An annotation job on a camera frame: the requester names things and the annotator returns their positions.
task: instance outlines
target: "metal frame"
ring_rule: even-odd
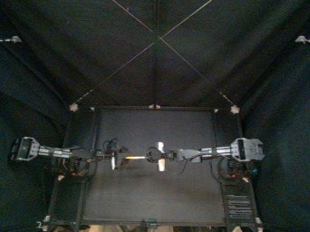
[[[93,120],[91,120],[91,131],[93,131],[93,148],[97,147],[97,140],[98,140],[98,109],[114,109],[114,110],[154,110],[150,109],[149,107],[133,107],[133,106],[98,106],[95,109],[93,109]],[[154,111],[210,111],[212,112],[212,116],[213,116],[213,145],[217,146],[218,145],[218,139],[217,139],[217,113],[214,110],[221,110],[221,111],[226,111],[229,112],[230,109],[225,108],[225,109],[216,109],[216,108],[201,108],[201,107],[163,107],[158,110]],[[236,117],[236,121],[238,123],[238,132],[240,132],[240,136],[242,137],[242,128],[241,128],[241,123],[240,123],[240,116],[233,116]],[[49,210],[49,215],[51,216],[51,221],[49,222],[49,225],[51,226],[51,230],[54,229],[54,226],[58,224],[66,224],[66,225],[71,225],[74,228],[74,231],[78,232],[79,231],[79,227],[81,225],[133,225],[133,226],[147,226],[147,227],[153,227],[155,224],[157,226],[190,226],[190,227],[228,227],[229,231],[234,229],[236,224],[233,221],[229,220],[229,214],[228,214],[228,207],[226,207],[226,192],[229,191],[226,185],[221,184],[222,186],[222,198],[224,198],[224,205],[225,205],[225,212],[226,212],[226,218],[224,220],[224,224],[213,224],[213,223],[206,223],[206,224],[193,224],[193,223],[162,223],[158,224],[158,222],[154,221],[110,221],[110,220],[83,220],[83,214],[85,214],[85,201],[86,201],[86,193],[87,193],[87,188],[89,188],[89,178],[83,179],[81,181],[81,195],[79,195],[79,201],[78,201],[78,212],[77,212],[77,217],[74,221],[61,221],[57,220],[54,218],[54,210],[55,210],[55,205],[57,205],[57,200],[58,200],[58,192],[59,192],[59,181],[57,181],[57,185],[55,185],[55,190],[54,190],[54,195],[53,195],[53,201],[51,201],[51,205],[50,205],[50,210]],[[254,200],[254,195],[253,195],[253,184],[252,182],[249,183],[249,191],[250,191],[250,197],[252,197],[252,205],[253,205],[253,215],[254,215],[254,219],[252,221],[250,224],[245,223],[244,226],[253,226],[256,225],[256,218],[257,218],[257,208],[256,208],[256,200]]]

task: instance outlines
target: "black wall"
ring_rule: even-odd
[[[16,32],[0,14],[0,37]],[[49,73],[24,43],[0,43],[0,230],[35,231],[46,216],[51,193],[43,163],[7,162],[18,137],[35,137],[42,144],[62,146],[67,110]]]
[[[256,193],[272,231],[309,231],[309,74],[310,45],[292,43],[244,107],[246,136],[265,143]]]

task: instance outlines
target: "small object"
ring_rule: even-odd
[[[15,44],[15,43],[22,43],[22,40],[18,36],[14,36],[11,39],[0,40],[0,43],[2,42],[12,42]]]
[[[41,221],[36,222],[39,225],[38,225],[38,228],[43,228],[43,223]]]
[[[163,151],[163,142],[158,142],[158,150],[162,152],[162,153],[165,153],[165,151]]]
[[[253,169],[253,170],[252,170],[252,173],[253,173],[253,174],[258,174],[258,169]]]
[[[63,175],[59,175],[58,176],[58,181],[62,181],[65,179],[65,176]]]
[[[46,215],[45,222],[49,222],[50,219],[51,219],[51,216],[50,216],[50,215]]]
[[[20,40],[20,38],[18,36],[14,36],[11,38],[11,42],[14,42],[14,43],[22,43],[22,40]]]
[[[258,217],[256,218],[256,222],[257,222],[257,224],[264,224],[261,218],[258,218]]]
[[[244,179],[244,181],[245,181],[246,183],[249,183],[249,182],[250,182],[248,178],[242,178],[242,179]]]
[[[310,40],[308,40],[304,35],[298,36],[298,38],[296,40],[296,43],[304,43],[305,44],[306,42],[310,43]]]
[[[79,105],[77,103],[73,103],[70,105],[70,109],[71,109],[71,111],[77,112],[79,110]]]
[[[237,105],[233,105],[230,109],[232,109],[230,111],[232,111],[234,114],[238,114],[238,113],[240,113],[240,107],[238,107]]]
[[[159,171],[165,171],[165,159],[159,159]]]

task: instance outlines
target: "white object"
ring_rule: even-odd
[[[163,151],[163,142],[162,141],[158,142],[158,150],[161,151],[161,153],[165,153],[165,151]]]
[[[159,159],[159,171],[165,171],[165,159]]]
[[[77,103],[70,105],[71,111],[77,112],[79,110],[79,105]]]
[[[298,36],[298,38],[296,39],[296,43],[304,43],[305,44],[306,42],[310,43],[310,40],[308,40],[304,35]]]
[[[230,111],[232,111],[234,114],[238,114],[238,113],[240,113],[240,107],[238,107],[237,105],[233,105],[230,109],[232,109]]]
[[[65,176],[63,175],[59,175],[58,176],[58,181],[62,181],[65,179]]]

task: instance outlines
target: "metal bar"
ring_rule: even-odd
[[[153,46],[153,104],[157,108],[158,104],[158,53],[159,53],[159,14],[161,0],[154,1],[154,16],[153,16],[153,31],[154,31],[154,46]]]
[[[237,117],[237,121],[238,121],[240,137],[244,138],[244,129],[242,129],[240,113],[236,114],[236,117]]]
[[[214,111],[212,112],[212,117],[213,117],[213,145],[217,147],[218,146],[218,141],[217,141],[217,119],[216,119]]]
[[[77,218],[75,221],[73,222],[74,226],[74,232],[81,231],[81,225],[82,225],[82,220],[83,220],[83,213],[85,213],[85,193],[87,189],[87,181],[85,180],[82,183],[82,191],[81,191],[81,197],[79,197],[79,205],[78,205],[78,212],[77,212]]]
[[[114,226],[141,226],[147,224],[147,221],[106,221],[106,220],[83,220],[83,225],[114,225]],[[187,222],[158,222],[159,226],[175,227],[224,227],[224,222],[212,223],[187,223]]]
[[[119,106],[119,105],[82,105],[81,109],[89,109],[97,107],[98,109],[109,110],[142,110],[142,111],[230,111],[230,108],[214,108],[214,107],[174,107],[162,106],[159,109],[151,109],[149,106]]]
[[[93,150],[97,148],[98,141],[98,109],[93,112]]]
[[[54,186],[54,193],[53,193],[53,197],[51,197],[51,203],[50,203],[50,207],[49,207],[49,212],[47,212],[47,224],[49,224],[49,230],[47,231],[51,231],[55,227],[55,224],[54,224],[54,211],[55,211],[55,205],[58,203],[58,193],[59,193],[59,185],[61,185],[61,182],[59,182],[59,177],[55,178],[55,186]]]

